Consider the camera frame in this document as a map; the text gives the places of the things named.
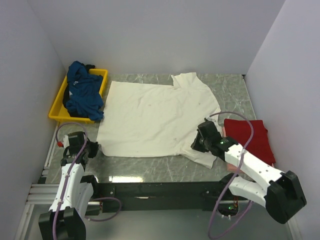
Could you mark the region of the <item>white t shirt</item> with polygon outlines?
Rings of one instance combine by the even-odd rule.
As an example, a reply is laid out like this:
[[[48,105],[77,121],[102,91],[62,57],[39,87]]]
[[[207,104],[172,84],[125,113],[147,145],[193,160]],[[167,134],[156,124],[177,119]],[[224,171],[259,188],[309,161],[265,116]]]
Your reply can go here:
[[[172,77],[172,85],[113,81],[97,133],[108,157],[182,155],[211,168],[215,157],[191,148],[205,118],[221,111],[212,90],[194,72]]]

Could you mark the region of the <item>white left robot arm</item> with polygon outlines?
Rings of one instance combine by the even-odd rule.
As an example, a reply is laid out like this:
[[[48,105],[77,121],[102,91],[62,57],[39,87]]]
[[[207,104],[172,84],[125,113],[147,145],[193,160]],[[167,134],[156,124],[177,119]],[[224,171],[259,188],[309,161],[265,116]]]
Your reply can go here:
[[[49,211],[38,220],[43,240],[86,239],[84,218],[88,203],[99,197],[100,188],[93,175],[85,175],[85,168],[88,160],[97,155],[99,144],[88,141],[76,158],[82,147],[82,143],[71,143],[64,148],[56,196]]]

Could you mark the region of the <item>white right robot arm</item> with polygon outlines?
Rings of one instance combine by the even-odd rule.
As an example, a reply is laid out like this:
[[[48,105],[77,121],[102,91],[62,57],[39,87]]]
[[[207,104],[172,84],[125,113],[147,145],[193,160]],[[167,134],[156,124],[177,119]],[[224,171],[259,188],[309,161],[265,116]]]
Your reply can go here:
[[[212,121],[204,121],[197,127],[197,135],[191,145],[193,150],[211,153],[248,175],[232,178],[219,187],[222,198],[230,200],[239,196],[253,201],[267,210],[278,223],[285,224],[306,204],[307,200],[298,176],[283,172],[263,162],[233,138],[222,137]]]

